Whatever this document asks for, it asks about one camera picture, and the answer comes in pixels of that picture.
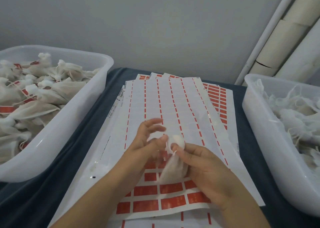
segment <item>stack of paper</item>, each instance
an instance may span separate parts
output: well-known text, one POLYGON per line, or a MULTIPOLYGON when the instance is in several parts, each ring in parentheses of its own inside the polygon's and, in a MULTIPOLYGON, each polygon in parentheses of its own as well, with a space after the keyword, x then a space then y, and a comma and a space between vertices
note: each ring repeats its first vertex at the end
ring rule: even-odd
MULTIPOLYGON (((74 182, 74 187, 70 186, 73 191, 57 218, 117 163, 134 139, 140 123, 154 117, 163 119, 169 136, 179 134, 186 142, 210 149, 238 176, 258 204, 264 205, 238 154, 232 91, 202 83, 200 78, 152 73, 138 75, 122 88, 102 127, 103 134, 99 132, 99 139, 93 144, 95 152, 79 174, 81 178, 74 182)), ((161 135, 153 133, 150 138, 161 135)), ((130 223, 130 227, 154 227, 154 224, 157 227, 168 224, 172 227, 219 227, 217 210, 209 209, 214 206, 192 180, 158 183, 164 166, 165 163, 146 166, 137 186, 118 204, 109 226, 125 227, 130 223)))

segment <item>forearm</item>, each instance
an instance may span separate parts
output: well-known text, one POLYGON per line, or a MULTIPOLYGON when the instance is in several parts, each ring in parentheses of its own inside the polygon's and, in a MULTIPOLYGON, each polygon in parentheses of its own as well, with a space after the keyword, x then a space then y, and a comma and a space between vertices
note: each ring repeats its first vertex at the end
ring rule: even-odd
POLYGON ((119 189, 120 183, 110 171, 55 222, 52 228, 104 227, 125 195, 119 189))
POLYGON ((221 213, 226 228, 270 228, 267 219, 249 192, 232 199, 221 213))

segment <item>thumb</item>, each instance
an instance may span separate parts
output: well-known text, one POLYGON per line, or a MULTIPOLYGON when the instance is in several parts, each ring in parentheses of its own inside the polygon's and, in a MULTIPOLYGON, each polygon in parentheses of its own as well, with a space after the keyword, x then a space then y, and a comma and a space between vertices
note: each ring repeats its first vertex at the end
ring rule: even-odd
POLYGON ((174 146, 174 149, 177 150, 176 154, 178 155, 178 157, 180 157, 180 159, 193 167, 202 169, 203 168, 203 158, 199 157, 199 156, 195 156, 192 155, 186 151, 184 151, 184 149, 182 149, 179 145, 174 146))
POLYGON ((166 147, 166 142, 168 141, 168 136, 164 134, 162 137, 158 139, 154 139, 153 141, 150 141, 149 144, 147 144, 145 147, 142 147, 138 151, 142 155, 142 158, 145 160, 148 160, 153 153, 155 153, 158 150, 164 150, 166 147))

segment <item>white container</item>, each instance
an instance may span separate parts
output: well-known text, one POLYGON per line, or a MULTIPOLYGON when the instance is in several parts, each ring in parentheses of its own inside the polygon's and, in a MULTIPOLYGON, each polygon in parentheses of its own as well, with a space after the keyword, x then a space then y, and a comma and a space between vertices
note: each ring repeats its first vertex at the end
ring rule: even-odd
POLYGON ((52 64, 58 60, 78 64, 84 70, 102 68, 66 106, 42 129, 28 146, 11 160, 0 165, 0 181, 20 182, 43 172, 55 159, 86 116, 106 84, 107 71, 113 65, 110 56, 71 49, 26 45, 0 51, 1 60, 34 61, 40 52, 51 54, 52 64))
POLYGON ((279 190, 300 211, 320 217, 320 179, 311 173, 254 83, 261 79, 268 95, 282 98, 299 85, 302 96, 313 99, 320 96, 320 87, 256 74, 244 79, 248 88, 242 107, 279 190))

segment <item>hand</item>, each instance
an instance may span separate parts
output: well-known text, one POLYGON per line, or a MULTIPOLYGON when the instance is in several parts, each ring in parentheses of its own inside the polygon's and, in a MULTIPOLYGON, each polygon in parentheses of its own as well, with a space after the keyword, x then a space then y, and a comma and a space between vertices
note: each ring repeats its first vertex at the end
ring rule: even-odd
POLYGON ((187 176, 221 210, 238 195, 249 193, 237 176, 207 148, 189 143, 184 150, 175 143, 171 148, 189 165, 187 176))
POLYGON ((118 183, 120 195, 125 196, 137 185, 147 162, 156 161, 160 163, 163 161, 162 152, 166 147, 168 136, 163 135, 158 139, 154 138, 147 141, 151 133, 166 131, 164 126, 157 125, 161 122, 161 118, 153 118, 142 122, 132 144, 110 171, 110 175, 118 183))

